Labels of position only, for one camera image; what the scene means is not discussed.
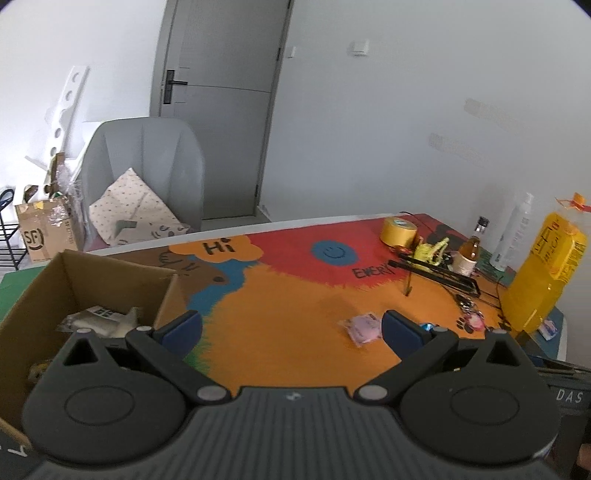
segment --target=red paint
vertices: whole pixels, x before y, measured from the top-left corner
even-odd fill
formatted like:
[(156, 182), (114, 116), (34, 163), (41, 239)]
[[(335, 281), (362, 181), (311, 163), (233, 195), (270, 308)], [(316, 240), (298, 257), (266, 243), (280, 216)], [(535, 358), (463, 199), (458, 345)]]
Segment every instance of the red paint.
[[(426, 237), (430, 233), (418, 220), (408, 216), (405, 218), (417, 225), (420, 235)], [(428, 215), (420, 215), (419, 218), (432, 224), (429, 226), (433, 229), (440, 223)], [(378, 218), (248, 236), (264, 252), (259, 261), (279, 272), (333, 286), (374, 286), (399, 280), (407, 275), (404, 270), (384, 267), (395, 255), (379, 239), (383, 223), (384, 219)], [(321, 240), (337, 241), (350, 246), (357, 253), (358, 261), (352, 265), (335, 267), (318, 260), (311, 249)]]

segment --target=cardboard box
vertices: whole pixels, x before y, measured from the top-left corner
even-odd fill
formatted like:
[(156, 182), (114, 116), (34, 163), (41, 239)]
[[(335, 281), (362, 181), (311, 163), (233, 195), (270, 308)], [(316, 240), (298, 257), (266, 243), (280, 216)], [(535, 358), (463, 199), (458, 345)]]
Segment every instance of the cardboard box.
[(33, 385), (32, 364), (52, 358), (69, 333), (67, 316), (101, 305), (116, 312), (141, 307), (140, 323), (162, 327), (186, 311), (174, 270), (66, 250), (57, 254), (0, 323), (0, 429), (22, 445), (21, 410)]
[(66, 196), (22, 203), (15, 208), (31, 260), (51, 260), (66, 249), (81, 249), (78, 224)]

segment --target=small bottle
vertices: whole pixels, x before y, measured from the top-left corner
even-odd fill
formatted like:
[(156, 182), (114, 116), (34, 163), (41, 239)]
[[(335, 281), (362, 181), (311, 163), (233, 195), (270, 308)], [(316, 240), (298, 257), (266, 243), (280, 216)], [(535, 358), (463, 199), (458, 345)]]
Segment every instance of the small bottle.
[(480, 255), (480, 240), (488, 226), (488, 218), (480, 217), (472, 236), (466, 240), (457, 251), (453, 259), (452, 270), (460, 275), (472, 275), (478, 256)]

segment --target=door frame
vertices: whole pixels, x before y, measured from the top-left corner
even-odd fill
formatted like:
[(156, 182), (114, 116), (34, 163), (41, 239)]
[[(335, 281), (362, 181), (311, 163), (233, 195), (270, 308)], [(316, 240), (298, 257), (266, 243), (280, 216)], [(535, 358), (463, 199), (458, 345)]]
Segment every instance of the door frame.
[[(154, 58), (154, 71), (152, 74), (152, 88), (150, 91), (150, 116), (160, 116), (162, 106), (162, 96), (164, 94), (164, 81), (166, 76), (166, 62), (168, 55), (172, 50), (178, 49), (174, 54), (180, 54), (181, 43), (179, 39), (173, 39), (173, 22), (175, 14), (178, 9), (187, 9), (193, 0), (167, 0), (164, 7), (164, 14), (162, 19), (162, 26), (160, 27), (160, 34), (158, 36), (158, 43), (156, 45), (156, 55)], [(261, 198), (262, 178), (265, 171), (265, 163), (267, 162), (267, 151), (269, 145), (269, 137), (271, 135), (271, 123), (273, 111), (275, 108), (275, 97), (277, 96), (277, 87), (279, 85), (279, 78), (281, 68), (285, 60), (285, 43), (287, 42), (287, 35), (289, 32), (291, 16), (293, 12), (294, 2), (296, 0), (287, 1), (287, 10), (285, 12), (285, 19), (283, 22), (283, 29), (281, 31), (281, 38), (279, 40), (279, 50), (277, 52), (279, 60), (275, 64), (275, 72), (273, 74), (273, 83), (271, 86), (271, 94), (269, 96), (269, 107), (267, 109), (267, 119), (265, 121), (265, 132), (263, 134), (263, 141), (261, 147), (261, 155), (259, 159), (259, 170), (256, 180), (255, 198), (252, 205), (252, 214), (256, 215), (257, 207)]]

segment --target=spray can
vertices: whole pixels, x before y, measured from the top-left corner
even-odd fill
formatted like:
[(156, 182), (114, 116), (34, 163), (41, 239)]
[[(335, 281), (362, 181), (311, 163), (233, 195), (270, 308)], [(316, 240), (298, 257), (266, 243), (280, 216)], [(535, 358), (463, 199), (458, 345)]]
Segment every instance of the spray can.
[(511, 218), (505, 227), (505, 231), (491, 255), (490, 263), (497, 270), (504, 272), (517, 251), (517, 247), (523, 238), (523, 234), (530, 223), (531, 201), (534, 196), (526, 193), (523, 201), (515, 205)]

